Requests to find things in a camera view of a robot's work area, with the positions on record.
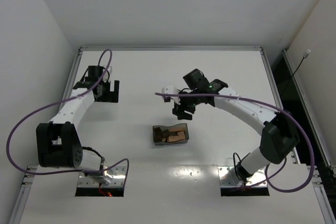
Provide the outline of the smoky transparent plastic bin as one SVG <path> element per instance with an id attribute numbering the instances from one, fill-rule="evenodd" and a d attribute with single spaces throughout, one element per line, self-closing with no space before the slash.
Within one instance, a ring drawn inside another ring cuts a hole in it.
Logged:
<path id="1" fill-rule="evenodd" d="M 155 146 L 186 144 L 190 139 L 186 123 L 173 126 L 155 125 L 152 133 Z"/>

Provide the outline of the long wood block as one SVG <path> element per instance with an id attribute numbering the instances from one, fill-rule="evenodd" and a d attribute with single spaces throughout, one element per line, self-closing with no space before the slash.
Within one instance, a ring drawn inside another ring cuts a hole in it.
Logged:
<path id="1" fill-rule="evenodd" d="M 186 131 L 179 131 L 177 134 L 181 138 L 181 140 L 188 140 L 188 134 Z"/>

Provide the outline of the thick light wood block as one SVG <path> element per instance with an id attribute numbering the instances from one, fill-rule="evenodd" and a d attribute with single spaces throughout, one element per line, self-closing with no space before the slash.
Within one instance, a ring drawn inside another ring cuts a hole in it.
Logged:
<path id="1" fill-rule="evenodd" d="M 175 143 L 182 141 L 181 138 L 177 134 L 178 132 L 172 132 L 172 134 L 167 138 L 168 143 Z"/>

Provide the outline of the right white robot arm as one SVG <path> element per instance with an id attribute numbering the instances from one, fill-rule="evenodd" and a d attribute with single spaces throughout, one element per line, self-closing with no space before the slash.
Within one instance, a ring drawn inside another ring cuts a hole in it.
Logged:
<path id="1" fill-rule="evenodd" d="M 235 176 L 241 182 L 269 164 L 279 164 L 300 142 L 296 126 L 280 112 L 275 112 L 255 103 L 243 101 L 222 80 L 208 81 L 199 69 L 184 76 L 187 91 L 173 86 L 163 88 L 174 101 L 172 113 L 179 120 L 191 120 L 195 107 L 209 104 L 224 110 L 252 127 L 261 137 L 260 145 L 247 154 L 235 167 Z"/>

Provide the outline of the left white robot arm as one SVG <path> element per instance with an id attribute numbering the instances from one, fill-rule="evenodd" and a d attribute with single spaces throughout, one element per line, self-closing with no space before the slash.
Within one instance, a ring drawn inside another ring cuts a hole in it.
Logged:
<path id="1" fill-rule="evenodd" d="M 48 122 L 36 128 L 39 165 L 52 168 L 73 168 L 100 185 L 112 184 L 112 170 L 104 171 L 105 158 L 80 143 L 77 128 L 89 107 L 95 102 L 118 103 L 118 80 L 110 82 L 102 74 L 103 66 L 89 66 L 71 91 L 69 101 Z"/>

